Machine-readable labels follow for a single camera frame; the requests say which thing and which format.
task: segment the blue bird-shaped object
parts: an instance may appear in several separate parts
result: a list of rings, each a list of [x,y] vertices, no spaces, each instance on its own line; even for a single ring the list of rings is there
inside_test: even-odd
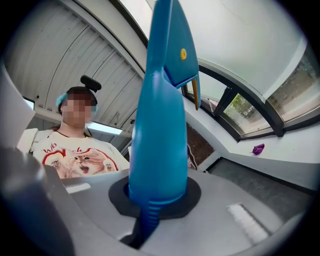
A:
[[[199,66],[185,14],[178,0],[155,3],[144,81],[138,102],[129,171],[129,197],[141,208],[148,237],[158,212],[187,187],[187,129],[182,94],[192,81],[200,106]]]

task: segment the yellow dot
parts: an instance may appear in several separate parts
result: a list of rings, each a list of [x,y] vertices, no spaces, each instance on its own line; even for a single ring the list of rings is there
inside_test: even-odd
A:
[[[181,51],[180,51],[180,58],[182,61],[185,61],[186,58],[187,58],[187,51],[185,48],[182,48]]]

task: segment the purple object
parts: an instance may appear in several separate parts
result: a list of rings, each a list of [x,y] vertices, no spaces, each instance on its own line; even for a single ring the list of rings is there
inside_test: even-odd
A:
[[[251,153],[254,153],[255,155],[259,155],[262,152],[262,150],[264,150],[264,148],[265,148],[265,144],[260,144],[258,146],[254,146]]]

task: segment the curved ceiling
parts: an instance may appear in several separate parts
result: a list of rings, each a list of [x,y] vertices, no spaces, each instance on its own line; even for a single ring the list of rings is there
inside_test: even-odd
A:
[[[149,38],[155,0],[120,1]],[[303,33],[274,0],[179,2],[198,58],[246,81],[262,101],[288,78],[306,49]]]
[[[43,1],[3,56],[21,94],[57,113],[59,95],[87,75],[101,83],[94,121],[131,133],[143,79],[93,27],[57,1]]]

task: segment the black base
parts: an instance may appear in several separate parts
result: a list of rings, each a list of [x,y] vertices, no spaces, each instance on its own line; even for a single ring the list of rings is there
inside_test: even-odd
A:
[[[114,183],[109,189],[109,198],[121,215],[139,218],[141,209],[129,199],[128,182],[127,176]],[[159,211],[159,219],[168,220],[186,216],[197,205],[200,197],[200,186],[194,179],[188,177],[185,194],[177,201],[164,206]]]
[[[126,235],[120,241],[132,248],[139,249],[148,238],[143,235],[140,214],[141,208],[129,199],[129,177],[115,182],[109,189],[109,198],[121,215],[134,217],[136,222],[132,234]],[[177,201],[164,206],[159,211],[159,220],[177,219],[186,216],[199,202],[201,189],[192,178],[187,179],[185,194]]]

